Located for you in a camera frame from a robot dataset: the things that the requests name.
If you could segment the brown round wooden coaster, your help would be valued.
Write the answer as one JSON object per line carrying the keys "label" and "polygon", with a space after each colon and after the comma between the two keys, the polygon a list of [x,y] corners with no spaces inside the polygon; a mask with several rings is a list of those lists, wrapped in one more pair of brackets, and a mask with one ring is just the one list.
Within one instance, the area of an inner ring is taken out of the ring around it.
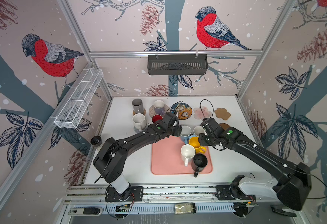
{"label": "brown round wooden coaster", "polygon": [[227,130],[228,128],[230,128],[230,125],[228,125],[227,123],[220,123],[219,125],[223,130]]}

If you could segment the red interior white mug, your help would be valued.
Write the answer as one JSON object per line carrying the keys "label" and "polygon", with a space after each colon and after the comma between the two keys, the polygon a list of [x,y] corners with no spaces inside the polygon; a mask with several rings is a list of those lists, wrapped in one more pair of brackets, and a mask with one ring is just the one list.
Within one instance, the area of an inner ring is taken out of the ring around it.
{"label": "red interior white mug", "polygon": [[162,119],[163,119],[163,116],[162,116],[162,115],[155,114],[155,115],[151,118],[151,121],[152,121],[153,123],[156,123],[156,122],[158,122],[158,121],[160,121],[160,120],[162,120]]}

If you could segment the yellow mug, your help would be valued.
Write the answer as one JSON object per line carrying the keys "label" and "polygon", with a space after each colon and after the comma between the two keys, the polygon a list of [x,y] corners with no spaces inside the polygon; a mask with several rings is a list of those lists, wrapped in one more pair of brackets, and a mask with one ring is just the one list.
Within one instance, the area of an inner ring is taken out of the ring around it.
{"label": "yellow mug", "polygon": [[189,144],[194,147],[196,154],[205,154],[207,148],[201,146],[199,143],[199,138],[197,136],[193,136],[189,139]]}

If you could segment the blue cartoon round coaster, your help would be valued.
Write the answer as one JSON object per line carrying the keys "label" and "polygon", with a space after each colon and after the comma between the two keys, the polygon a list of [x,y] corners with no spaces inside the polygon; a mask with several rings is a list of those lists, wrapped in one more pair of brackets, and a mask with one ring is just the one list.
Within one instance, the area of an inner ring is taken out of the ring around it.
{"label": "blue cartoon round coaster", "polygon": [[175,114],[179,120],[186,120],[191,117],[192,108],[186,103],[178,102],[171,107],[171,113]]}

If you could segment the pink bunny round coaster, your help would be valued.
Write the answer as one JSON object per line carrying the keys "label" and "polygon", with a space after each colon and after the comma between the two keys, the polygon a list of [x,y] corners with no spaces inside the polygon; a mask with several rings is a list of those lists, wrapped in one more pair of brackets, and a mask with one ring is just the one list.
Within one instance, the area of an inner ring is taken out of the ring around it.
{"label": "pink bunny round coaster", "polygon": [[[168,109],[169,109],[169,106],[168,106],[168,105],[164,105],[164,108],[161,109],[161,111],[159,112],[159,115],[164,116]],[[153,116],[155,116],[155,115],[157,115],[157,114],[158,114],[158,113],[156,112],[154,105],[152,105],[152,106],[149,108],[149,116],[150,116],[150,117],[153,117]]]}

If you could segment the lavender mug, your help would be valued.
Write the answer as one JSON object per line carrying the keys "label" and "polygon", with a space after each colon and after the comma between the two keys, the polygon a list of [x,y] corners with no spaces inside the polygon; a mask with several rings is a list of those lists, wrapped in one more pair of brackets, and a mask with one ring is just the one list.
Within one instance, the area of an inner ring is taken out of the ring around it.
{"label": "lavender mug", "polygon": [[165,113],[165,103],[162,100],[156,100],[153,106],[156,114],[163,115]]}

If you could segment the cork flower coaster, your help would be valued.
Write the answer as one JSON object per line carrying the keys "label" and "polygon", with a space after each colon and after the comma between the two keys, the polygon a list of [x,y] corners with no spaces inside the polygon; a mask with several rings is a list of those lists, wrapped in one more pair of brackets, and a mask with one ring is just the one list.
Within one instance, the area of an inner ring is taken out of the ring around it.
{"label": "cork flower coaster", "polygon": [[231,113],[229,113],[225,108],[217,108],[215,110],[215,115],[217,118],[222,120],[228,120],[231,117]]}

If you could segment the pink flower coaster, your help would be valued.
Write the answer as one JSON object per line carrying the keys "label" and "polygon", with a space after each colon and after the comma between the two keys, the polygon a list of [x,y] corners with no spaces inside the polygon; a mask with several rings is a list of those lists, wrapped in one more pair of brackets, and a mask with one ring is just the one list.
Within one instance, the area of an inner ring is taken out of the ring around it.
{"label": "pink flower coaster", "polygon": [[198,120],[203,120],[204,118],[212,117],[212,112],[208,110],[207,107],[196,107],[193,110],[194,118]]}

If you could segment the white mug front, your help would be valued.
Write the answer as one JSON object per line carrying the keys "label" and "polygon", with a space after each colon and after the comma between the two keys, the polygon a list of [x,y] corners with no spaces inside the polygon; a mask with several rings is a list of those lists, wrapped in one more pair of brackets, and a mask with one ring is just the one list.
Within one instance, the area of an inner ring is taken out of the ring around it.
{"label": "white mug front", "polygon": [[142,113],[135,114],[132,117],[132,121],[133,121],[134,127],[138,131],[143,131],[146,128],[146,126],[147,126],[146,117]]}

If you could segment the pink serving tray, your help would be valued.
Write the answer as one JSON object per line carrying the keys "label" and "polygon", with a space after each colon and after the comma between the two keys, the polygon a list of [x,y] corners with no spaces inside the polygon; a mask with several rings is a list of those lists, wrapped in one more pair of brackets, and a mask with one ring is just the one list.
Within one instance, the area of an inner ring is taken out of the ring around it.
{"label": "pink serving tray", "polygon": [[181,148],[185,143],[179,137],[169,137],[152,145],[151,171],[155,175],[193,174],[191,163]]}

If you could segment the grey mug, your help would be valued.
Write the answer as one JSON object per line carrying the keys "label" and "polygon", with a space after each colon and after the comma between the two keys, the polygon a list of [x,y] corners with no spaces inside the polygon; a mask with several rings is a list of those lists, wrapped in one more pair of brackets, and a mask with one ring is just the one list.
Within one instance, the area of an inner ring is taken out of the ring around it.
{"label": "grey mug", "polygon": [[132,101],[132,106],[133,106],[133,110],[136,113],[142,113],[144,112],[144,106],[143,106],[143,101],[141,99],[134,99]]}

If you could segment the grey woven round coaster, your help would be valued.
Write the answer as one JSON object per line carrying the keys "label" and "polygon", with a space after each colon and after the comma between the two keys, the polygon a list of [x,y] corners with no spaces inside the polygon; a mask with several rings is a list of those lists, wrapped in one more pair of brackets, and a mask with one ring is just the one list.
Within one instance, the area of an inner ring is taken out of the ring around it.
{"label": "grey woven round coaster", "polygon": [[138,130],[136,127],[134,127],[133,130],[134,130],[136,133],[139,133],[139,132],[140,132],[140,130]]}

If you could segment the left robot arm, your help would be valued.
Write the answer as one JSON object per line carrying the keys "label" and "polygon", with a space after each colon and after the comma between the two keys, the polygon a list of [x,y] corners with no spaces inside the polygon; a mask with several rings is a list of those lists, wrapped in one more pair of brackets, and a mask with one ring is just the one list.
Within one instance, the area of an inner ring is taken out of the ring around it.
{"label": "left robot arm", "polygon": [[154,144],[170,136],[179,137],[182,127],[175,114],[168,112],[162,120],[148,125],[143,131],[130,137],[115,140],[108,138],[102,145],[92,164],[118,194],[126,194],[131,188],[122,172],[126,159],[150,144]]}

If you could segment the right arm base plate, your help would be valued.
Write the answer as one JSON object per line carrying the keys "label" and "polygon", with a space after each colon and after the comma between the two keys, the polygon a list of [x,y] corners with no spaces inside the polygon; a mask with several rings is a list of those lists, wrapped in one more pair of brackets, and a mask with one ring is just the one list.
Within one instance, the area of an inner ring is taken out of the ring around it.
{"label": "right arm base plate", "polygon": [[220,200],[248,200],[255,201],[255,196],[245,195],[238,187],[231,185],[217,185],[215,196]]}

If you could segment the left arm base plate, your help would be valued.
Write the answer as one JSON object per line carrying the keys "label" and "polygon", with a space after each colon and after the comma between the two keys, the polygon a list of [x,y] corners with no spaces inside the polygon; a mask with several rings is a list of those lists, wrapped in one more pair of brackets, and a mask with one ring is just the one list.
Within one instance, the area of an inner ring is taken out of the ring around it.
{"label": "left arm base plate", "polygon": [[143,191],[142,186],[132,187],[130,185],[123,193],[118,193],[114,187],[108,186],[105,202],[141,202]]}

